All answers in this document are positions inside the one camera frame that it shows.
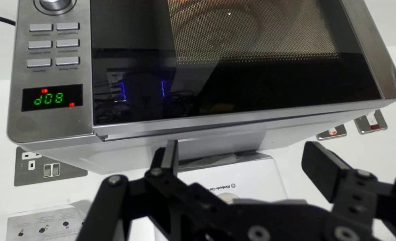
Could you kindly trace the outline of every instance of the black metal bracket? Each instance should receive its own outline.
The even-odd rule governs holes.
[[[171,141],[158,150],[141,179],[104,179],[77,240],[107,241],[116,233],[127,240],[131,221],[140,217],[149,217],[172,241],[376,240],[373,218],[396,236],[396,182],[381,183],[351,169],[317,142],[305,145],[302,169],[333,204],[331,212],[287,202],[227,205],[200,185],[187,186],[175,177],[176,149]]]

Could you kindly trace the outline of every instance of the microwave oven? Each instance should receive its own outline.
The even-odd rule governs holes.
[[[167,139],[279,147],[393,100],[362,0],[18,1],[8,135],[99,173]]]

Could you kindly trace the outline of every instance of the digital display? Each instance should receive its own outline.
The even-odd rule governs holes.
[[[81,84],[24,88],[22,91],[22,111],[73,109],[81,104]]]

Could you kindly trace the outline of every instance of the power socket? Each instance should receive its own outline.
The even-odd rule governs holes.
[[[37,153],[16,149],[14,186],[84,177],[88,171]]]
[[[76,240],[84,218],[76,208],[9,217],[6,241]]]

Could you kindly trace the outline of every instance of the control panel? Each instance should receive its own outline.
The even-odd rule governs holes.
[[[89,1],[18,1],[8,135],[17,143],[92,133]]]

